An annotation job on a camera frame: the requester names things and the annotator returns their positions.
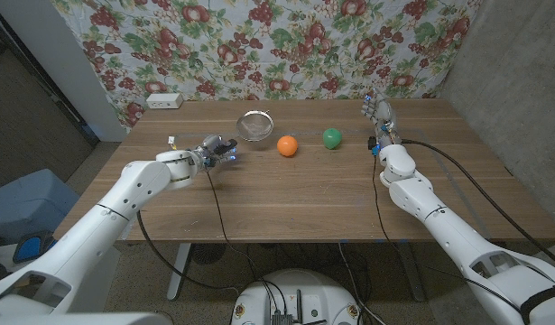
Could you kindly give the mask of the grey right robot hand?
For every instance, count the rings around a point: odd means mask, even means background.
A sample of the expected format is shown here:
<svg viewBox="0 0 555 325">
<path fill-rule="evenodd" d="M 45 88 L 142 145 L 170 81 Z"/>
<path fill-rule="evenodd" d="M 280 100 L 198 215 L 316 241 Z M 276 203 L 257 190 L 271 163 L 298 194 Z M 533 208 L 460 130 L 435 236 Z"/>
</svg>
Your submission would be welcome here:
<svg viewBox="0 0 555 325">
<path fill-rule="evenodd" d="M 365 95 L 361 114 L 373 123 L 375 143 L 380 149 L 402 142 L 398 134 L 397 115 L 389 101 L 376 88 Z"/>
</svg>

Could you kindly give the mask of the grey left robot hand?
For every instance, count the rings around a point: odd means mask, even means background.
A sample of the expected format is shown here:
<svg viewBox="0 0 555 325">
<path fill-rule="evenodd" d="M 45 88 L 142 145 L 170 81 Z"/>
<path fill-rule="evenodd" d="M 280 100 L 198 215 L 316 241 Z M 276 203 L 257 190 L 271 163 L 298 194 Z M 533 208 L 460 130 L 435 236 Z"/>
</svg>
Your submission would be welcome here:
<svg viewBox="0 0 555 325">
<path fill-rule="evenodd" d="M 195 163 L 200 169 L 213 168 L 218 164 L 236 159 L 237 141 L 224 139 L 221 135 L 210 135 L 198 145 L 192 153 L 196 156 Z"/>
</svg>

